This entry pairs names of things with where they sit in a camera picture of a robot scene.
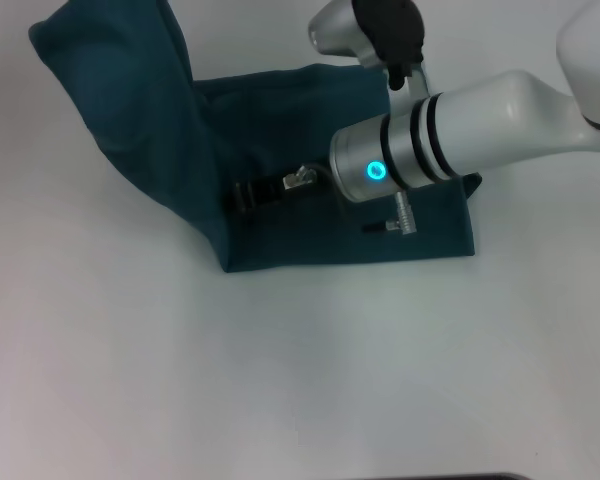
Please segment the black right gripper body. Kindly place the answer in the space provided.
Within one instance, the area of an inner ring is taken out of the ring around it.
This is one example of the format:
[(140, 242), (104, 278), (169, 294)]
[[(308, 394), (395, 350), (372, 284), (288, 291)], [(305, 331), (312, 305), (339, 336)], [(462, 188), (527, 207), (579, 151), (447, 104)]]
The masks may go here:
[(295, 170), (236, 182), (223, 197), (230, 226), (308, 225), (339, 218), (339, 191), (327, 170)]

